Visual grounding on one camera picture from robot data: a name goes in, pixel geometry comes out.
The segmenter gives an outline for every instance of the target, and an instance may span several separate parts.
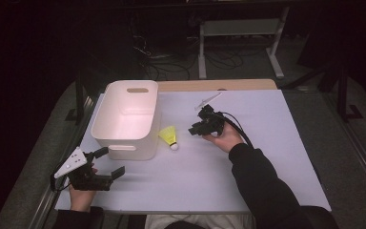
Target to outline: white tabletop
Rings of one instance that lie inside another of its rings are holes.
[[[110,191],[98,192],[92,205],[127,214],[249,212],[237,190],[228,154],[188,131],[200,121],[194,107],[215,94],[159,93],[160,129],[176,127],[178,151],[159,139],[156,156],[151,160],[111,160],[107,156],[94,160],[94,167],[102,175],[121,166],[126,166],[126,174],[113,183]],[[331,211],[280,90],[226,91],[210,105],[216,112],[238,119],[255,148],[272,162],[301,205]],[[100,148],[91,135],[97,107],[80,146],[86,153]],[[70,195],[64,190],[55,209],[69,208]]]

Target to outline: white plastic bin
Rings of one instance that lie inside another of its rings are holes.
[[[160,125],[158,85],[151,80],[122,80],[108,85],[91,135],[109,147],[111,159],[148,160],[155,156]]]

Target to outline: black sleeve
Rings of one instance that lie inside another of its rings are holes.
[[[312,228],[290,187],[278,178],[261,150],[241,143],[229,154],[240,194],[256,219],[257,229]]]
[[[58,216],[53,229],[88,229],[91,214],[71,210],[58,210]]]

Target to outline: yellow shuttlecock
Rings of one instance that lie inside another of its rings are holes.
[[[179,146],[176,143],[176,129],[174,126],[169,126],[159,132],[159,136],[171,146],[172,150],[177,150]]]

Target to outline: person's hand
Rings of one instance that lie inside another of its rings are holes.
[[[72,185],[70,185],[71,210],[77,212],[89,212],[95,195],[96,191],[76,190]]]
[[[224,130],[222,132],[222,135],[203,135],[203,138],[211,141],[213,144],[215,144],[226,153],[229,153],[235,145],[243,143],[243,139],[237,132],[237,130],[227,122],[225,122],[224,124]]]

